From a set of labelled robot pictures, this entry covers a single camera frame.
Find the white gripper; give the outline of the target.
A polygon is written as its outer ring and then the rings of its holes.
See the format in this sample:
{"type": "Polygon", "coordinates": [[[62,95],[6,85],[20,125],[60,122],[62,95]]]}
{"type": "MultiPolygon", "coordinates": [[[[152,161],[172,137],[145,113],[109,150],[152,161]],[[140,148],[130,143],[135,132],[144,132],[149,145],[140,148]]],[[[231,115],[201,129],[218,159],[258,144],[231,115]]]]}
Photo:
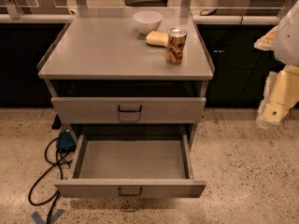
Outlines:
{"type": "Polygon", "coordinates": [[[274,50],[275,58],[286,65],[270,72],[264,86],[263,99],[257,111],[256,124],[263,129],[279,125],[299,102],[299,1],[283,17],[278,26],[259,38],[254,48],[274,50]]]}

